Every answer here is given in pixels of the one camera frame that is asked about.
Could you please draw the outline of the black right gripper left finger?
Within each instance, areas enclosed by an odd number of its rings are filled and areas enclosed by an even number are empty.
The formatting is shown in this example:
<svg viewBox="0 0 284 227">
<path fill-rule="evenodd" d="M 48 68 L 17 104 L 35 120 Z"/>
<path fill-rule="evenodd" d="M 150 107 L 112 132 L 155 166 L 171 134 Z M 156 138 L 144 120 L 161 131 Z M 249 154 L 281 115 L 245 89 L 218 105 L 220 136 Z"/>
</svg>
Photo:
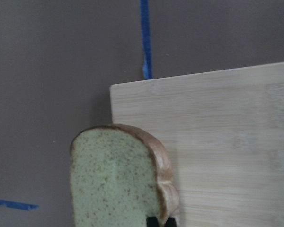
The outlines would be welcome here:
<svg viewBox="0 0 284 227">
<path fill-rule="evenodd" d="M 156 217 L 146 218 L 146 227 L 158 227 L 158 220 Z"/>
</svg>

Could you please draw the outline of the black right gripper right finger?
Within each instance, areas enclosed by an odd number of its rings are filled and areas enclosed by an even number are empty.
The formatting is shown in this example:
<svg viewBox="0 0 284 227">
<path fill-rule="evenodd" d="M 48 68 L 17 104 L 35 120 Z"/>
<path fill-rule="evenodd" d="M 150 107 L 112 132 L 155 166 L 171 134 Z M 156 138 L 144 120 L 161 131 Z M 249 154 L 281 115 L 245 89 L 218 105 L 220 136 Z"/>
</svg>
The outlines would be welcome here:
<svg viewBox="0 0 284 227">
<path fill-rule="evenodd" d="M 165 223 L 165 227 L 177 227 L 176 219 L 173 217 L 169 217 Z"/>
</svg>

